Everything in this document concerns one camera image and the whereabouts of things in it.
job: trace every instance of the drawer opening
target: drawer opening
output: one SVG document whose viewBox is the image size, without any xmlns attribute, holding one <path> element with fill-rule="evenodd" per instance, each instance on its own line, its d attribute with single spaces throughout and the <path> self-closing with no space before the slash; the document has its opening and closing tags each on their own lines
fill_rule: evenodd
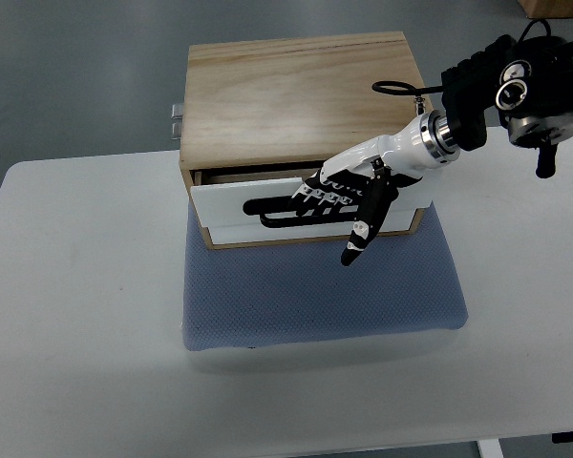
<svg viewBox="0 0 573 458">
<path fill-rule="evenodd" d="M 295 178 L 306 179 L 323 166 L 322 160 L 289 162 L 284 164 L 249 165 L 222 167 L 217 169 L 191 171 L 194 185 L 240 183 L 263 179 Z"/>
</svg>

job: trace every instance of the wood grain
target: wood grain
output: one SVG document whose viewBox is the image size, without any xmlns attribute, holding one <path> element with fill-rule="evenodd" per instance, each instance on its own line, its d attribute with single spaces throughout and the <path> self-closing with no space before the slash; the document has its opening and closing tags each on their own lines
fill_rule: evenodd
<svg viewBox="0 0 573 458">
<path fill-rule="evenodd" d="M 531 19 L 573 17 L 573 0 L 519 0 Z"/>
<path fill-rule="evenodd" d="M 411 97 L 381 79 L 422 79 L 402 32 L 267 40 L 189 49 L 183 170 L 325 160 L 401 130 Z"/>
</svg>

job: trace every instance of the metal hinge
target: metal hinge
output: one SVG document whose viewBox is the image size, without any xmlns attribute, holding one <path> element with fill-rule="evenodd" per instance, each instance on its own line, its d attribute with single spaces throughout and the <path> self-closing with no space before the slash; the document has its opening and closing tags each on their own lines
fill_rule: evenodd
<svg viewBox="0 0 573 458">
<path fill-rule="evenodd" d="M 182 135 L 182 111 L 183 104 L 175 103 L 172 105 L 172 139 L 180 140 Z"/>
</svg>

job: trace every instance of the black cable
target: black cable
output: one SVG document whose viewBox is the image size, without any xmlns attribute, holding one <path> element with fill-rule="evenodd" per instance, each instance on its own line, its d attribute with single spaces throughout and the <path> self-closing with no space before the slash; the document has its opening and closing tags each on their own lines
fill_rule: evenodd
<svg viewBox="0 0 573 458">
<path fill-rule="evenodd" d="M 538 22 L 545 28 L 545 36 L 552 36 L 552 29 L 550 28 L 549 23 L 545 19 L 535 19 L 534 21 L 531 21 L 528 26 L 526 26 L 526 29 L 524 29 L 522 35 L 520 36 L 520 40 L 518 40 L 519 43 L 524 41 L 524 38 L 526 38 L 526 35 L 531 30 L 531 27 L 533 27 Z"/>
<path fill-rule="evenodd" d="M 376 81 L 371 85 L 371 88 L 377 93 L 389 94 L 389 95 L 423 95 L 423 94 L 434 94 L 441 93 L 443 91 L 443 86 L 430 86 L 428 88 L 416 88 L 409 83 L 404 83 L 403 81 Z"/>
</svg>

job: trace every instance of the black drawer handle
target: black drawer handle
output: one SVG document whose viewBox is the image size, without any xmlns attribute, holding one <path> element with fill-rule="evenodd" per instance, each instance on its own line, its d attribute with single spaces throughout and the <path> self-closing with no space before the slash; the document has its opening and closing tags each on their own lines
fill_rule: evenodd
<svg viewBox="0 0 573 458">
<path fill-rule="evenodd" d="M 270 229 L 329 224 L 332 222 L 352 222 L 356 216 L 356 211 L 328 215 L 303 215 L 302 217 L 271 218 L 268 216 L 268 214 L 273 215 L 288 212 L 289 202 L 290 196 L 252 198 L 244 203 L 242 209 L 250 217 L 259 216 L 261 224 Z"/>
</svg>

